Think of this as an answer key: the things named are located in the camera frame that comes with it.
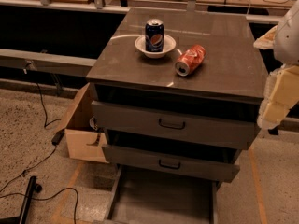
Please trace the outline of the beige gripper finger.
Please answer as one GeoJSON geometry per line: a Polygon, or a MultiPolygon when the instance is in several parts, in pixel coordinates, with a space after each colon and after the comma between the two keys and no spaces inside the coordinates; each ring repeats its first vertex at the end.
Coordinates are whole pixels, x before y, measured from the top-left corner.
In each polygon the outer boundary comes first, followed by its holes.
{"type": "Polygon", "coordinates": [[[273,49],[277,28],[277,26],[274,26],[264,35],[257,38],[253,43],[253,47],[257,49],[273,49]]]}
{"type": "Polygon", "coordinates": [[[299,66],[283,64],[266,80],[264,98],[260,105],[258,126],[272,130],[283,121],[299,102],[299,66]]]}

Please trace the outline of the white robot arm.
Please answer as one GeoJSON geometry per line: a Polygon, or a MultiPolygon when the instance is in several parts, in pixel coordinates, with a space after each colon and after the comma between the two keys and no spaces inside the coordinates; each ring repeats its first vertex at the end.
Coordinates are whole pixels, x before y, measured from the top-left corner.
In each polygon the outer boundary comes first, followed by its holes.
{"type": "Polygon", "coordinates": [[[253,46],[273,50],[275,59],[283,63],[268,75],[257,118],[261,129],[272,130],[299,102],[299,1],[253,46]]]}

